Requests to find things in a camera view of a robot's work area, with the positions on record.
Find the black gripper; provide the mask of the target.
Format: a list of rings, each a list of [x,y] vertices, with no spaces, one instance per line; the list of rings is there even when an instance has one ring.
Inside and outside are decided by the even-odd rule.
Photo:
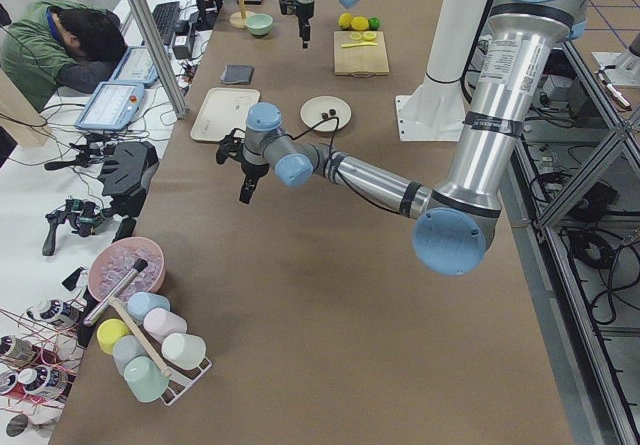
[[[314,2],[303,3],[294,0],[295,14],[299,22],[299,36],[302,48],[307,49],[310,41],[310,20],[314,16]]]
[[[270,166],[260,153],[251,149],[247,138],[242,141],[240,163],[245,178],[240,189],[239,200],[241,203],[249,204],[259,180],[268,174]]]

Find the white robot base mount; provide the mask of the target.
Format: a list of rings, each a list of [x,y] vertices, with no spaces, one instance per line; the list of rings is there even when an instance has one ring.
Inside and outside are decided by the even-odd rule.
[[[460,80],[487,0],[443,0],[425,78],[396,97],[403,141],[456,141],[465,117]]]

